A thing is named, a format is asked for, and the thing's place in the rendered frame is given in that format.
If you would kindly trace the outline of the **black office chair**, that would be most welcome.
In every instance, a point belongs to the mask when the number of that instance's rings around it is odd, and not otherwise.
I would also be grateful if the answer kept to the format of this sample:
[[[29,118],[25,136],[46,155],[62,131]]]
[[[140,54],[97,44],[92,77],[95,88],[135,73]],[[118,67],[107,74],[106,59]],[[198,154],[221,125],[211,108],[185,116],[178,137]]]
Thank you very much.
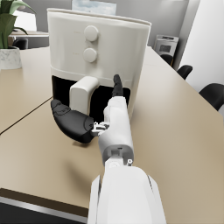
[[[160,57],[161,57],[164,61],[166,61],[169,65],[171,65],[172,62],[173,62],[173,57],[172,57],[171,55],[169,55],[169,54],[161,54]]]
[[[193,70],[192,66],[184,65],[182,66],[177,73],[185,80],[188,74]]]
[[[224,104],[224,85],[212,83],[199,91],[199,94],[207,100],[216,110]]]
[[[13,41],[13,46],[18,47],[20,50],[25,50],[28,48],[28,39],[27,38],[17,38]]]

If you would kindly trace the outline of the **white cabinet appliance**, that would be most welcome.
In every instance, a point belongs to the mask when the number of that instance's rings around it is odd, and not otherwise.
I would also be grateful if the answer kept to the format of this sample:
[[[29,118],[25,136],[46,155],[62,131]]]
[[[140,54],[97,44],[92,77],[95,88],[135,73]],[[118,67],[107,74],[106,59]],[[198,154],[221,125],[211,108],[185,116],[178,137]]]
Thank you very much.
[[[179,42],[178,37],[157,35],[154,45],[154,51],[159,55],[169,54],[173,56],[178,42]]]

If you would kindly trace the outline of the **pale air fryer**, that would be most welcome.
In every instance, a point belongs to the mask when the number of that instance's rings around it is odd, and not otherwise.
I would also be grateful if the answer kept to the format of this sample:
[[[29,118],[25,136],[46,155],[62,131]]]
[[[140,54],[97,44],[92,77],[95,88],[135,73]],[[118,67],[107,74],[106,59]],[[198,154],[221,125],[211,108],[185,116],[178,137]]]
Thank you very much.
[[[54,8],[47,21],[53,97],[99,122],[117,74],[132,113],[151,23]]]

